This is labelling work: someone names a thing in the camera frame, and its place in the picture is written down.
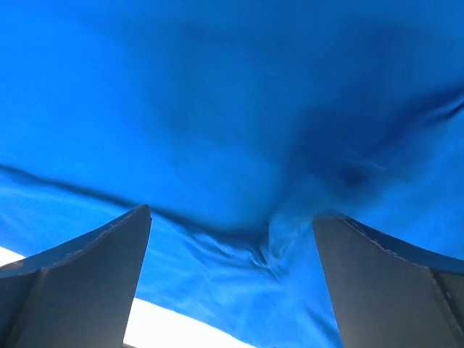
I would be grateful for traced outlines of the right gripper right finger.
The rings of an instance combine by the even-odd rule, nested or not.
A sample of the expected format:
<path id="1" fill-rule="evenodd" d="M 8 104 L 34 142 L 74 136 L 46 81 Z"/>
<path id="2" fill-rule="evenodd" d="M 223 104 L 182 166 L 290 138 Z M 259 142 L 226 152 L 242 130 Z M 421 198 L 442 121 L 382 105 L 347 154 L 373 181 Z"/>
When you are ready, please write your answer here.
<path id="1" fill-rule="evenodd" d="M 350 217 L 313 231 L 344 347 L 462 347 L 463 261 Z"/>

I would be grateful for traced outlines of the blue t shirt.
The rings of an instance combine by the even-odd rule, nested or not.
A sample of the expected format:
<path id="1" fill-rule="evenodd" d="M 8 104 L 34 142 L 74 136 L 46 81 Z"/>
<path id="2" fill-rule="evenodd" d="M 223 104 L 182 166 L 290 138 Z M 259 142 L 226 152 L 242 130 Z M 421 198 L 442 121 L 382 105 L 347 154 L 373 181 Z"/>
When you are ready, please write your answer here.
<path id="1" fill-rule="evenodd" d="M 3 1 L 1 246 L 140 204 L 144 343 L 340 347 L 319 212 L 463 256 L 463 3 Z"/>

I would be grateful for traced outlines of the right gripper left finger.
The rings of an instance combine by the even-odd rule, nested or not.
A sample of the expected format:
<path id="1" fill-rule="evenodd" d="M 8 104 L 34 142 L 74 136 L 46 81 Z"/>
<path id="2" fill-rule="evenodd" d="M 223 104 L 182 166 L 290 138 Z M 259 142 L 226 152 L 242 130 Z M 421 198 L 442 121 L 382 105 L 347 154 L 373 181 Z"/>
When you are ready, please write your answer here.
<path id="1" fill-rule="evenodd" d="M 152 218 L 141 205 L 1 267 L 2 347 L 122 347 Z"/>

